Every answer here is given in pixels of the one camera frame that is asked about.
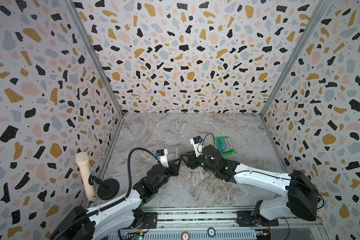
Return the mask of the green card tray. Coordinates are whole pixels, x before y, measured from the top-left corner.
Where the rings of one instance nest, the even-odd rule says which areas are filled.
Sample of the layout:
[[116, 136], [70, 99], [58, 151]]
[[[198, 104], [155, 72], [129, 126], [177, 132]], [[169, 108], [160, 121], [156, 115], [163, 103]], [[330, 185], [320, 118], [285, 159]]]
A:
[[231, 139], [229, 137], [217, 137], [216, 142], [218, 149], [223, 156], [231, 155], [235, 152]]

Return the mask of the grey card holder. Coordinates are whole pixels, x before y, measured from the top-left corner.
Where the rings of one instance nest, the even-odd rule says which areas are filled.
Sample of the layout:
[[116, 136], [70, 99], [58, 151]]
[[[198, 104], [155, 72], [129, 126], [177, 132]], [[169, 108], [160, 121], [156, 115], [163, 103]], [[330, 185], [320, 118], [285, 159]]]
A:
[[176, 147], [176, 159], [180, 159], [179, 163], [180, 163], [180, 168], [186, 168], [187, 165], [184, 162], [184, 160], [181, 158], [182, 155], [186, 155], [187, 154], [187, 148], [186, 147]]

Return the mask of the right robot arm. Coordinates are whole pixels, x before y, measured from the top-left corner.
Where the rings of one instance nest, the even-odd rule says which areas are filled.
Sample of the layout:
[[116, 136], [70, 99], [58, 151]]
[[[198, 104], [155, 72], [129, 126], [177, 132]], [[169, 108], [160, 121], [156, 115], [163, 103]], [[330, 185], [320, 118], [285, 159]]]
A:
[[299, 218], [314, 222], [318, 204], [324, 199], [318, 189], [300, 171], [275, 173], [252, 168], [237, 161], [225, 159], [212, 145], [203, 149], [194, 146], [193, 153], [181, 155], [190, 169], [202, 168], [224, 182], [252, 185], [278, 195], [277, 198], [259, 200], [251, 213], [252, 221], [258, 225], [270, 225], [278, 218]]

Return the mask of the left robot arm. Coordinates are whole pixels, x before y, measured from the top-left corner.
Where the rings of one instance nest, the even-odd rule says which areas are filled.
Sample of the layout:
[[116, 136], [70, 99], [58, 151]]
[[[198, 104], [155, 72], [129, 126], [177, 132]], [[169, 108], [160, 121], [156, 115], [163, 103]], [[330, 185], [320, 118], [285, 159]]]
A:
[[100, 240], [118, 230], [137, 228], [144, 219], [141, 207], [151, 201], [169, 178], [179, 175], [181, 160], [169, 161], [168, 167], [154, 165], [129, 195], [103, 205], [73, 208], [50, 236], [51, 240]]

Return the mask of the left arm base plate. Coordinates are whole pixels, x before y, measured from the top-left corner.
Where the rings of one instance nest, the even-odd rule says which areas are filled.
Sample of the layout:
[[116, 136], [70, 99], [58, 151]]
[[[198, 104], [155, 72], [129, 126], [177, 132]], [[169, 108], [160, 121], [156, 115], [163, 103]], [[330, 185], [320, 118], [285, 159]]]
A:
[[147, 212], [142, 217], [134, 220], [131, 226], [124, 228], [124, 230], [147, 230], [156, 229], [158, 223], [158, 212]]

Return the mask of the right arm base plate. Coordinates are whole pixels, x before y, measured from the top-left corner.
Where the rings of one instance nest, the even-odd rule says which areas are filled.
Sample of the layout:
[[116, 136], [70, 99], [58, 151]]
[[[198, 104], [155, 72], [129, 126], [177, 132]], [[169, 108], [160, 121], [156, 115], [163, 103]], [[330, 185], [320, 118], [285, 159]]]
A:
[[267, 220], [260, 215], [253, 215], [252, 211], [237, 211], [237, 224], [240, 227], [277, 227], [277, 219]]

